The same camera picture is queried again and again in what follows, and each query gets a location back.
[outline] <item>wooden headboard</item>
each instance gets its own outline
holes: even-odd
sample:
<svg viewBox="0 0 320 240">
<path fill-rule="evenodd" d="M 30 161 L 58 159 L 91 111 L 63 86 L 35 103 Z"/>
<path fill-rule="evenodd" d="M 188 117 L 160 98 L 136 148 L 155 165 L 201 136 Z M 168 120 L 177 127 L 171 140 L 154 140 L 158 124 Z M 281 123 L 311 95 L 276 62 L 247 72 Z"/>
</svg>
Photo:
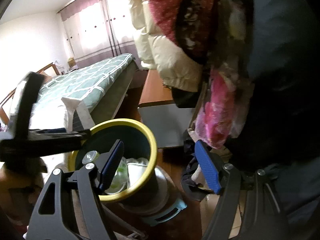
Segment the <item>wooden headboard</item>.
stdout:
<svg viewBox="0 0 320 240">
<path fill-rule="evenodd" d="M 53 63 L 50 63 L 49 65 L 43 67 L 42 69 L 38 70 L 37 73 L 40 73 L 48 68 L 53 68 L 54 72 L 57 74 L 57 76 L 60 75 L 57 66 Z M 12 90 L 0 103 L 0 118 L 2 120 L 2 122 L 4 124 L 8 124 L 9 122 L 9 117 L 7 116 L 7 114 L 5 113 L 3 106 L 10 100 L 10 98 L 13 97 L 14 93 L 15 93 L 16 89 Z"/>
</svg>

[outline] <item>yellow trash can rim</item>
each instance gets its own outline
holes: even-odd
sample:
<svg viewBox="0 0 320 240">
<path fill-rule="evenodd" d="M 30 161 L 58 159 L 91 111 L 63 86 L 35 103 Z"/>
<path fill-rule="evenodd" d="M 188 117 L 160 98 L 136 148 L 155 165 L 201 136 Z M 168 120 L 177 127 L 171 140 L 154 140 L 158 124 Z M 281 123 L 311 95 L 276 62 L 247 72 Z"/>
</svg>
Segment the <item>yellow trash can rim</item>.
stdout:
<svg viewBox="0 0 320 240">
<path fill-rule="evenodd" d="M 116 125 L 126 125 L 130 126 L 133 128 L 136 128 L 139 130 L 143 135 L 147 138 L 149 145 L 150 145 L 150 158 L 149 158 L 149 163 L 142 174 L 141 178 L 137 180 L 135 184 L 130 186 L 129 188 L 125 189 L 124 191 L 121 191 L 119 193 L 113 194 L 113 195 L 99 195 L 99 198 L 101 201 L 109 201 L 109 202 L 114 202 L 114 201 L 120 201 L 125 198 L 128 198 L 135 192 L 137 192 L 151 177 L 151 174 L 154 172 L 155 166 L 156 166 L 156 160 L 157 160 L 157 143 L 156 139 L 151 132 L 151 130 L 144 125 L 141 122 L 138 122 L 136 120 L 132 119 L 126 119 L 126 118 L 121 118 L 121 119 L 112 119 L 109 121 L 102 122 L 100 124 L 97 124 L 96 126 L 92 127 L 90 129 L 91 134 L 95 134 L 96 132 L 105 129 L 107 127 L 111 126 L 116 126 Z M 74 171 L 76 169 L 76 156 L 78 154 L 78 151 L 73 151 L 71 155 L 69 156 L 68 159 L 68 169 L 69 171 Z"/>
</svg>

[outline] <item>metal pivot bolt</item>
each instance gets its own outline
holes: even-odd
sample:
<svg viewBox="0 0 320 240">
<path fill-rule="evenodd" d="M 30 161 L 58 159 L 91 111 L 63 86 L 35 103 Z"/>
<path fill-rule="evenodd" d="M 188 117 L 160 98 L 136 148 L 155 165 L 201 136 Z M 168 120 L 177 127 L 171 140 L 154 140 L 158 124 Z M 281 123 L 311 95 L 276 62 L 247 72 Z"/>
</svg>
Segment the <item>metal pivot bolt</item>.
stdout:
<svg viewBox="0 0 320 240">
<path fill-rule="evenodd" d="M 225 163 L 224 165 L 223 165 L 223 167 L 226 169 L 226 170 L 231 170 L 231 169 L 233 169 L 233 165 L 231 164 L 231 163 Z"/>
<path fill-rule="evenodd" d="M 61 172 L 61 170 L 58 169 L 58 168 L 56 168 L 56 169 L 53 170 L 52 173 L 53 173 L 54 175 L 58 175 L 58 174 L 60 174 L 60 172 Z"/>
<path fill-rule="evenodd" d="M 264 175 L 266 174 L 266 172 L 265 172 L 263 169 L 257 170 L 257 173 L 258 173 L 260 176 L 264 176 Z"/>
<path fill-rule="evenodd" d="M 93 169 L 93 168 L 94 168 L 94 163 L 87 163 L 87 164 L 85 165 L 85 168 L 86 168 L 87 170 Z"/>
</svg>

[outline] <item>wooden cabinet top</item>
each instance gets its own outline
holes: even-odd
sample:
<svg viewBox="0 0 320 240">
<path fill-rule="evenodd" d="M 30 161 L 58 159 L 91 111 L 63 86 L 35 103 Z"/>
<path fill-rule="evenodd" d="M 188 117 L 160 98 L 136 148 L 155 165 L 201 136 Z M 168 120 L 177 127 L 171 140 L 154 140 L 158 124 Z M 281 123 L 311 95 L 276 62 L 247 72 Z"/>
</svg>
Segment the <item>wooden cabinet top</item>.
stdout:
<svg viewBox="0 0 320 240">
<path fill-rule="evenodd" d="M 162 84 L 158 71 L 149 70 L 144 83 L 139 107 L 174 104 L 171 90 Z"/>
</svg>

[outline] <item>sheer white curtain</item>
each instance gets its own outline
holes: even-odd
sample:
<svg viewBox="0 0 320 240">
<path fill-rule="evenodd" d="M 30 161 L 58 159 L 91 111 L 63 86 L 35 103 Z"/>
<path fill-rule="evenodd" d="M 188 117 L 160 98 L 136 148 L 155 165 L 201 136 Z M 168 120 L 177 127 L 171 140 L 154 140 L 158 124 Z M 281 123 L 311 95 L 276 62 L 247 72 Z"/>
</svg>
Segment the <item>sheer white curtain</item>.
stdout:
<svg viewBox="0 0 320 240">
<path fill-rule="evenodd" d="M 128 4 L 128 0 L 76 0 L 60 12 L 79 67 L 123 53 L 138 58 Z"/>
</svg>

